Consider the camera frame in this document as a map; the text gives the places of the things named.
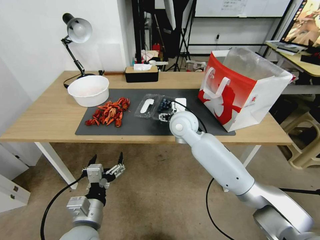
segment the desk lamp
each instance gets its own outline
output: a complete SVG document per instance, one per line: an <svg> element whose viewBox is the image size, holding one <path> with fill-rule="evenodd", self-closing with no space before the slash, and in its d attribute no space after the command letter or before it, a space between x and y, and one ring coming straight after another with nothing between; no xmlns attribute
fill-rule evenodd
<svg viewBox="0 0 320 240"><path fill-rule="evenodd" d="M74 18L70 13L65 13L62 16L62 19L67 25L68 35L65 38L61 39L61 42L68 50L75 65L81 72L81 76L78 78L88 76L88 75L95 75L92 73L84 73L84 67L77 59L75 59L74 55L72 54L72 52L68 47L69 43L72 43L72 42L75 42L75 43L86 42L92 34L91 24L87 20L84 20L82 18Z"/></svg>

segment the lamp arm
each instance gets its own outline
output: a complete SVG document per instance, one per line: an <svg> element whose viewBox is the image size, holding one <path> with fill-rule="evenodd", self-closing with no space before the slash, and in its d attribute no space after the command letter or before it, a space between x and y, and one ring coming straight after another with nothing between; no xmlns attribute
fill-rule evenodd
<svg viewBox="0 0 320 240"><path fill-rule="evenodd" d="M72 43L71 40L67 39L69 36L66 36L65 38L61 39L61 42L63 43L63 45L66 47L67 51L69 52L70 56L73 59L74 64L77 66L77 68L80 70L81 72L81 76L84 77L86 74L84 73L84 67L82 66L82 64L79 62L79 60L77 60L74 55L72 54L71 50L69 49L69 43Z"/></svg>

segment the paper bag handle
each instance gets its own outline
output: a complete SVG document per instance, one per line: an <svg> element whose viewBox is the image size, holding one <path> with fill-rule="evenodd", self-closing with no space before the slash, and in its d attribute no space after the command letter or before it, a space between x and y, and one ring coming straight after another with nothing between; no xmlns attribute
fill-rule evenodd
<svg viewBox="0 0 320 240"><path fill-rule="evenodd" d="M208 77L211 74L211 72L213 72L213 73L215 72L215 69L213 67L210 67L208 69L206 76L205 76L206 81L208 81ZM204 91L204 93L208 94L212 99L218 98L218 97L221 97L221 94L222 94L225 86L229 85L229 83L230 83L230 79L227 77L224 77L215 93L207 87L207 84L204 85L203 91Z"/></svg>

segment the tissue box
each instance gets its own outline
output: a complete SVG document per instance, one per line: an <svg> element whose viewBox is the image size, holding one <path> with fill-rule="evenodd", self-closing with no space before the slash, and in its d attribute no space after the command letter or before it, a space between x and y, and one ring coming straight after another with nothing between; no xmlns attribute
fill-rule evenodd
<svg viewBox="0 0 320 240"><path fill-rule="evenodd" d="M126 67L125 71L127 82L157 82L159 71L156 66L152 66L147 71L135 71L133 67Z"/></svg>

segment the desk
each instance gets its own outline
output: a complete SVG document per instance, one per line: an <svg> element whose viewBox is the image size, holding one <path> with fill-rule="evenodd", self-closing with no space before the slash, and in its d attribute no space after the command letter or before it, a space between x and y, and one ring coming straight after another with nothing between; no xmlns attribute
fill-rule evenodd
<svg viewBox="0 0 320 240"><path fill-rule="evenodd" d="M75 180L49 142L77 143L174 143L173 136L77 136L75 131L86 111L68 95L63 81L77 71L63 72L48 89L0 137L0 141L35 142L63 179ZM124 75L109 75L110 88L199 89L202 72L160 72L158 82L127 83ZM288 135L268 113L263 121L239 129L235 136L217 136L222 143L253 145L241 158L250 162L261 145L290 145Z"/></svg>

